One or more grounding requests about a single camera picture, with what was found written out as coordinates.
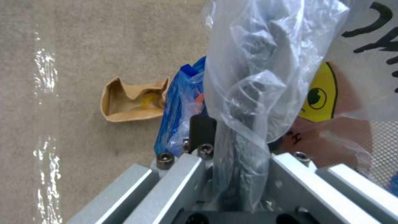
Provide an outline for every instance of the mesh screen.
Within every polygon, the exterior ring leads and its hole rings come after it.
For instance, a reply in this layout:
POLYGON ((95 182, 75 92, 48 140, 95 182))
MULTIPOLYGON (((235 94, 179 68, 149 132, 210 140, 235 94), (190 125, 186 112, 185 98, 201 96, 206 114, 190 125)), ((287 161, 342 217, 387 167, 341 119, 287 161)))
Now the mesh screen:
POLYGON ((391 178, 398 174, 398 121, 371 122, 371 128, 373 152, 370 179, 390 191, 391 178))

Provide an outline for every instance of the clear plastic bag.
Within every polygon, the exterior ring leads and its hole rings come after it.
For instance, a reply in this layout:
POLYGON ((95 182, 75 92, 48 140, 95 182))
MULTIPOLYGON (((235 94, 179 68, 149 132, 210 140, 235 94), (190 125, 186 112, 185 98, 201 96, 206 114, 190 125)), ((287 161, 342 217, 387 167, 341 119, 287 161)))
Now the clear plastic bag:
POLYGON ((291 127, 348 12, 337 0, 217 1, 204 82, 218 120, 214 183, 228 209, 258 208, 266 143, 291 127))

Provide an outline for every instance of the silver metal bar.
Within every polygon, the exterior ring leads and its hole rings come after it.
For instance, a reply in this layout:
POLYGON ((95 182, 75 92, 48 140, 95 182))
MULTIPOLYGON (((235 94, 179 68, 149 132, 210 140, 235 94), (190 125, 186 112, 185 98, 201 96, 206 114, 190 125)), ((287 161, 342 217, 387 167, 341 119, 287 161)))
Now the silver metal bar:
POLYGON ((124 223, 171 223, 181 209, 193 206, 205 179, 203 160, 184 153, 124 223))
POLYGON ((398 223, 398 198, 344 164, 316 173, 381 223, 398 223))
POLYGON ((265 193, 283 210, 306 208, 320 223, 379 223, 288 153, 271 159, 265 193))
POLYGON ((156 172, 134 164, 68 223, 122 223, 158 180, 159 175, 156 172))

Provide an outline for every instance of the metal bolt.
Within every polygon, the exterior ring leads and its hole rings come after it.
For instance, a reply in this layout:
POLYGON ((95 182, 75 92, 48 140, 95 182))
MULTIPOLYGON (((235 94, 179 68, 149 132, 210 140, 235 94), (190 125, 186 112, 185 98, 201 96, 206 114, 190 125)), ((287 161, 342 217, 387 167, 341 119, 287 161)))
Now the metal bolt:
POLYGON ((159 169, 170 169, 174 164, 174 155, 169 152, 162 152, 156 157, 156 166, 159 169))
POLYGON ((295 152, 294 157, 299 160, 302 164, 309 166, 311 159, 307 156, 307 154, 303 152, 295 152))
POLYGON ((204 160, 213 158, 213 146, 211 144, 203 144, 198 147, 198 156, 204 160))
POLYGON ((189 153, 189 138, 184 138, 182 140, 182 149, 185 153, 189 153))

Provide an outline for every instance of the black marker writing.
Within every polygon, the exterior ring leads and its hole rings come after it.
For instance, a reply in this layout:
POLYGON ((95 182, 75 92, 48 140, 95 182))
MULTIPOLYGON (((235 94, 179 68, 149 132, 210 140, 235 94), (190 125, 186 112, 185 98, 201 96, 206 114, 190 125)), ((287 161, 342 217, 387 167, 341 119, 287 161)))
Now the black marker writing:
MULTIPOLYGON (((371 9, 377 10, 380 13, 379 18, 369 26, 355 29, 353 31, 348 31, 343 33, 343 37, 355 37, 360 34, 370 33, 373 32, 380 27, 384 26, 388 21, 391 20, 393 14, 389 7, 380 4, 378 2, 373 2, 370 6, 371 9)), ((398 41, 392 41, 394 38, 398 36, 398 27, 394 27, 390 30, 386 35, 381 37, 377 42, 370 43, 360 48, 354 50, 354 53, 358 54, 364 51, 376 49, 382 47, 380 51, 391 51, 391 52, 398 52, 398 41)), ((386 64, 393 65, 398 63, 398 56, 390 58, 386 61, 386 64)), ((398 71, 395 71, 391 74, 393 77, 398 78, 398 71)))
POLYGON ((380 4, 378 2, 373 2, 370 6, 371 9, 377 10, 380 13, 379 18, 369 26, 355 29, 353 31, 347 31, 342 34, 343 37, 355 37, 359 34, 370 33, 377 30, 378 28, 384 26, 392 18, 392 11, 389 7, 380 4))
POLYGON ((292 140, 294 140, 293 145, 297 144, 299 141, 301 141, 300 133, 294 134, 292 131, 288 131, 286 133, 288 136, 292 136, 292 140))

